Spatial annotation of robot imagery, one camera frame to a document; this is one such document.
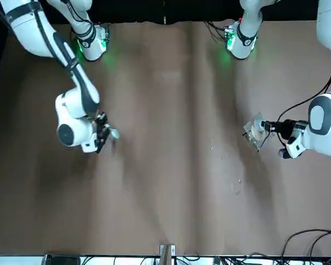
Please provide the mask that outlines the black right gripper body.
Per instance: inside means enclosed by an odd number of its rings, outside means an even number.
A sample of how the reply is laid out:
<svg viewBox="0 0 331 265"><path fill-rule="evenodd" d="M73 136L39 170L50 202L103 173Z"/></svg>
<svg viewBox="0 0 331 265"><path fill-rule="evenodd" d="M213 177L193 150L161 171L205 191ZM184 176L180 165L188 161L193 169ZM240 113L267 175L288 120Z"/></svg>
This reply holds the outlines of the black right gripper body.
<svg viewBox="0 0 331 265"><path fill-rule="evenodd" d="M96 153L100 153L110 135L110 125L108 117L104 112L99 112L94 122L97 126Z"/></svg>

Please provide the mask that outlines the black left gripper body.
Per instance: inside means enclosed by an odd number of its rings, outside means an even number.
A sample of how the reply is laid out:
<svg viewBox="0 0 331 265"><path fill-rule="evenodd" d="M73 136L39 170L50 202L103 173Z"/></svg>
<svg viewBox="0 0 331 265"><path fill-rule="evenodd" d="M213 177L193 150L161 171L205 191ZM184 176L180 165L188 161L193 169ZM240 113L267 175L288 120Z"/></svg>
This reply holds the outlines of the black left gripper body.
<svg viewBox="0 0 331 265"><path fill-rule="evenodd" d="M275 125L275 132L278 133L283 139L288 139L293 132L295 123L296 121L291 119L278 121Z"/></svg>

